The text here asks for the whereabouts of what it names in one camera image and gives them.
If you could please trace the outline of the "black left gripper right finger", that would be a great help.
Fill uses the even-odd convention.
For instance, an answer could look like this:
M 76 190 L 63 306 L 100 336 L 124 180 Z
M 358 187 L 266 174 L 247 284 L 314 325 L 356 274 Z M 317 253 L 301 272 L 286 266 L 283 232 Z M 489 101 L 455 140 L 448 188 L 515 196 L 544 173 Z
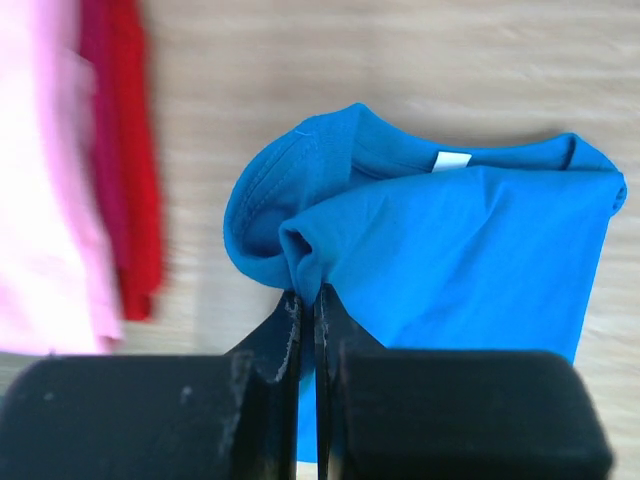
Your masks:
M 573 366 L 545 351 L 379 343 L 314 305 L 322 479 L 606 479 L 614 453 Z

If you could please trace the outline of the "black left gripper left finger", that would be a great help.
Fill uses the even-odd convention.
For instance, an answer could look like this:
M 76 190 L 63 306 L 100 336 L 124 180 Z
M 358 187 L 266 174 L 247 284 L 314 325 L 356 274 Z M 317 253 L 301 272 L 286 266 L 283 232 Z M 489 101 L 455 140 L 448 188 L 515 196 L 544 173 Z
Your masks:
M 223 355 L 50 356 L 1 403 L 5 479 L 292 479 L 292 293 Z

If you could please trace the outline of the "blue t shirt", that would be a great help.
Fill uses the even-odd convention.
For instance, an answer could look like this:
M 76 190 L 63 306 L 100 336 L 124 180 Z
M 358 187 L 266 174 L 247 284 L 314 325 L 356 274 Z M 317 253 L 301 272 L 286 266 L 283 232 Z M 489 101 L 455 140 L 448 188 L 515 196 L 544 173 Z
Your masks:
M 446 146 L 357 103 L 258 153 L 232 191 L 223 236 L 243 274 L 306 307 L 332 285 L 387 347 L 573 360 L 626 196 L 623 174 L 573 133 Z

